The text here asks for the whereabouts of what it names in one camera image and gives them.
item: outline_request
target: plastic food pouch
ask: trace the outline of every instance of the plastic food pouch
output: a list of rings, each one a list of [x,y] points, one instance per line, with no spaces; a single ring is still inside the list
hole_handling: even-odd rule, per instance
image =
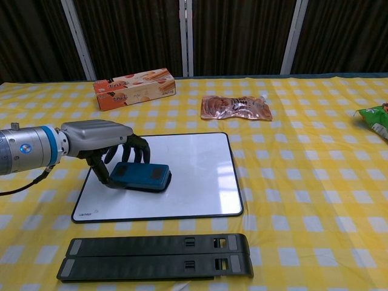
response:
[[[371,129],[388,139],[388,103],[357,111]]]
[[[201,117],[203,119],[224,119],[242,117],[246,119],[272,120],[271,111],[265,97],[225,98],[222,96],[204,96],[202,98]]]

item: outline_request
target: cardboard box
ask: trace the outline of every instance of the cardboard box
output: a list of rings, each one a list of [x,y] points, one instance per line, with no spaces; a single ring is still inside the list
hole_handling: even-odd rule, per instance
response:
[[[93,86],[101,111],[175,94],[175,80],[167,69],[96,81]]]

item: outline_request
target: table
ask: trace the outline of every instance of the table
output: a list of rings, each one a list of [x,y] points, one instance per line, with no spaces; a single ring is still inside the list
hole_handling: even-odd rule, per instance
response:
[[[91,82],[3,84],[0,128],[102,118],[138,135],[229,135],[245,211],[233,218],[74,224],[87,173],[64,158],[29,190],[0,197],[0,290],[375,290],[388,288],[388,143],[355,110],[388,100],[387,78],[183,79],[175,96],[99,112]],[[200,118],[202,95],[266,94],[272,122]],[[1,176],[18,188],[41,169]],[[244,233],[255,277],[62,284],[74,237]]]

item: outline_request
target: black plastic stand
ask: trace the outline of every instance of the black plastic stand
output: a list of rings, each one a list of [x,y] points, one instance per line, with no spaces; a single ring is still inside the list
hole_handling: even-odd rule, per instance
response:
[[[57,279],[122,281],[253,277],[244,235],[135,236],[73,239]]]

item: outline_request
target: blue ring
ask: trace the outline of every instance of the blue ring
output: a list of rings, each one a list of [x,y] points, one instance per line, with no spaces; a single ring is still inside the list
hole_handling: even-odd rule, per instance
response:
[[[47,137],[49,138],[48,141],[50,142],[50,148],[51,148],[51,159],[49,166],[52,166],[55,164],[56,159],[58,158],[58,149],[56,147],[56,141],[53,132],[47,127],[47,126],[41,126],[44,132],[46,132]]]

